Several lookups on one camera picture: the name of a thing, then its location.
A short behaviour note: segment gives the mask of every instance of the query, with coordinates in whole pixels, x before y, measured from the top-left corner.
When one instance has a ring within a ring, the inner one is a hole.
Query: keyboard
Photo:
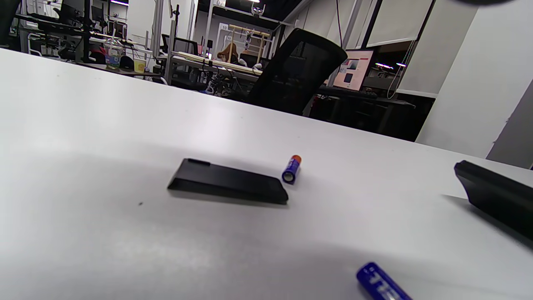
[[[376,93],[373,92],[367,92],[367,91],[354,91],[349,90],[345,88],[337,88],[334,86],[321,86],[317,94],[321,94],[324,96],[332,96],[332,97],[339,97],[339,98],[357,98],[357,99],[368,99],[368,100],[374,100],[377,99]]]

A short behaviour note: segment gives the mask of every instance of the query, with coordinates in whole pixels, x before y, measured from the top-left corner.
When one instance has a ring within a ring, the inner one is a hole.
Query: monitor screen
[[[373,50],[346,50],[348,58],[342,63],[333,86],[359,91],[365,80]]]
[[[100,8],[100,7],[96,7],[96,6],[91,6],[91,11],[93,13],[93,18],[92,20],[93,21],[96,21],[96,22],[104,22],[104,19],[103,19],[103,9]]]

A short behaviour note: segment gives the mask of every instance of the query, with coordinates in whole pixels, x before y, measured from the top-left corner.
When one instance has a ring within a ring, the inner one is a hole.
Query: cable
[[[339,16],[339,12],[338,12],[338,0],[335,0],[335,3],[337,4],[338,37],[341,39],[341,46],[342,46],[341,17]]]
[[[409,48],[407,48],[407,52],[405,53],[405,56],[403,57],[403,60],[401,61],[402,65],[406,65],[407,64],[407,60],[409,60],[409,56],[411,55],[411,52],[413,50],[413,46],[414,45],[415,45],[415,41],[411,41],[411,43],[409,44]],[[400,86],[401,76],[398,77],[398,83],[396,84],[396,88],[394,89],[394,92],[392,93],[392,95],[389,97],[389,93],[391,91],[392,85],[394,84],[394,80],[396,79],[396,77],[398,76],[398,74],[400,73],[402,68],[404,68],[404,67],[399,66],[398,71],[396,71],[396,74],[394,75],[394,78],[392,79],[391,84],[389,85],[389,88],[387,89],[387,99],[389,99],[389,100],[392,99],[392,97],[394,97],[394,95],[396,94],[396,90]]]
[[[243,92],[243,94],[245,94],[244,89],[242,86],[240,86],[239,81],[237,80],[237,77],[235,76],[235,73],[233,73],[233,70],[230,70],[230,69],[226,69],[226,70],[228,70],[228,72],[230,73],[231,78],[235,78],[235,82],[239,86],[240,91]]]

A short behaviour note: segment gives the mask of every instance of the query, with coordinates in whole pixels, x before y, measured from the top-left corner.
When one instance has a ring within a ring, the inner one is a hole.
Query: computer
[[[370,70],[374,50],[346,50],[348,58],[342,63],[333,86],[359,91]]]
[[[81,25],[83,10],[80,11],[71,4],[75,3],[72,3],[72,1],[63,1],[63,3],[61,3],[61,10],[57,12],[59,15],[59,23],[72,26]]]
[[[97,7],[97,6],[91,6],[91,11],[92,11],[92,20],[95,21],[95,22],[104,22],[104,17],[103,17],[103,9],[101,7]]]

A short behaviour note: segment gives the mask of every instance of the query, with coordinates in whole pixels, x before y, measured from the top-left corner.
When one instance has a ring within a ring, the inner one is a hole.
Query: computer monitor
[[[114,21],[112,22],[112,24],[113,24],[112,32],[115,35],[115,37],[127,39],[127,25],[122,22],[118,22],[118,21]]]
[[[62,0],[61,6],[68,5],[69,7],[72,7],[75,9],[80,17],[83,17],[83,11],[85,8],[85,0]]]
[[[370,69],[374,50],[346,50],[348,58],[342,63],[333,86],[359,91]]]
[[[97,6],[91,6],[92,20],[95,22],[104,22],[103,9]]]

